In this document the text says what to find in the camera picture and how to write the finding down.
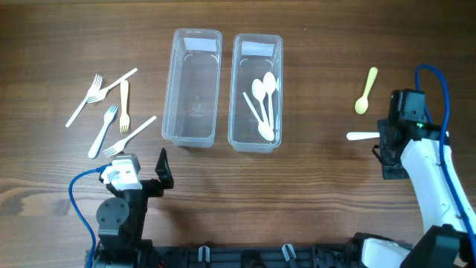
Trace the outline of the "yellow plastic spoon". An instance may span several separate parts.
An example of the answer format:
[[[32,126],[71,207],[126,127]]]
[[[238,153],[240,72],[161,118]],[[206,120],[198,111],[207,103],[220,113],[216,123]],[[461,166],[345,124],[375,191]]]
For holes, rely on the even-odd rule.
[[[355,111],[360,115],[364,114],[368,109],[368,95],[370,94],[370,90],[372,89],[372,86],[376,80],[378,71],[379,70],[377,69],[377,67],[370,68],[367,76],[367,81],[365,83],[364,92],[355,103]]]

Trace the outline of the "white spoon horizontal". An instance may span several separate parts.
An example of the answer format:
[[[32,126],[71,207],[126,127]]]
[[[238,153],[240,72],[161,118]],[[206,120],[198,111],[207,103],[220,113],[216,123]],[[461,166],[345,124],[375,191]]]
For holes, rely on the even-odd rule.
[[[346,134],[346,138],[349,141],[358,141],[371,138],[378,138],[380,134],[378,132],[349,132]]]

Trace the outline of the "yellow plastic fork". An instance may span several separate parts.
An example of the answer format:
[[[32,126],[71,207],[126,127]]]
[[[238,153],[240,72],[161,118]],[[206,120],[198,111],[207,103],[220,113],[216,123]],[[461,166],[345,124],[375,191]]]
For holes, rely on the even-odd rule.
[[[121,100],[121,114],[120,114],[120,131],[122,133],[129,132],[130,117],[128,114],[129,103],[129,82],[124,80],[120,83],[120,100]]]

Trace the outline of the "white fork thick handle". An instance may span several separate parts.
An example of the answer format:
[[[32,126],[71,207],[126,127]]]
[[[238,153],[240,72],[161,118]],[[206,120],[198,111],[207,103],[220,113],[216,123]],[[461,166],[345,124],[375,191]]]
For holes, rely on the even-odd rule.
[[[104,137],[106,135],[106,131],[109,128],[109,125],[113,122],[115,119],[115,116],[117,114],[118,107],[117,106],[110,106],[107,111],[105,112],[103,116],[103,126],[100,129],[100,132],[98,133],[96,139],[94,140],[89,152],[88,152],[88,157],[90,159],[94,159],[97,157],[97,154],[99,153],[100,147],[103,143]]]

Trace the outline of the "white spoon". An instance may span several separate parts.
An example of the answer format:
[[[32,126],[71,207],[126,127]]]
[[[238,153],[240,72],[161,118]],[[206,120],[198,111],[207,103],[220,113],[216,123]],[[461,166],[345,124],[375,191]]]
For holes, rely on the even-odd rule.
[[[259,101],[260,103],[260,108],[261,108],[261,113],[263,116],[263,122],[266,124],[269,124],[268,116],[266,113],[266,109],[264,107],[264,98],[266,96],[266,91],[263,88],[263,82],[259,79],[254,79],[252,83],[252,93],[253,96]]]
[[[267,141],[273,141],[274,140],[274,130],[271,128],[269,122],[268,122],[268,116],[266,112],[263,112],[263,120],[262,118],[257,114],[256,109],[254,108],[253,103],[251,102],[249,96],[247,95],[246,92],[243,92],[243,97],[246,100],[246,103],[248,104],[252,114],[258,121],[258,132],[260,135]]]
[[[265,73],[263,77],[263,85],[265,86],[266,93],[268,95],[268,116],[269,124],[274,129],[274,109],[272,95],[276,89],[276,79],[271,72]]]

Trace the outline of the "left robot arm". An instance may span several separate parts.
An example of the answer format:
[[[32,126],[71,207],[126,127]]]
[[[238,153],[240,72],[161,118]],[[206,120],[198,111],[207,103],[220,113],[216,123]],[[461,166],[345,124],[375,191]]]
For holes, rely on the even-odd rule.
[[[161,150],[155,166],[156,179],[140,180],[141,167],[134,153],[117,155],[100,169],[99,180],[113,194],[97,209],[98,244],[86,267],[165,267],[152,241],[142,238],[148,199],[162,197],[174,187],[167,151]]]

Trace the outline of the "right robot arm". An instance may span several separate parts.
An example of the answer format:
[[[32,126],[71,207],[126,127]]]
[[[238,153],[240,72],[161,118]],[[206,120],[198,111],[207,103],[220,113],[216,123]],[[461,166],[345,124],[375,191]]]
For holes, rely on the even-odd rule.
[[[453,267],[456,259],[475,266],[475,213],[451,163],[449,137],[429,122],[424,105],[423,92],[393,91],[388,117],[377,123],[380,142],[372,149],[384,179],[411,181],[424,235],[412,249],[364,239],[359,260],[365,267]]]

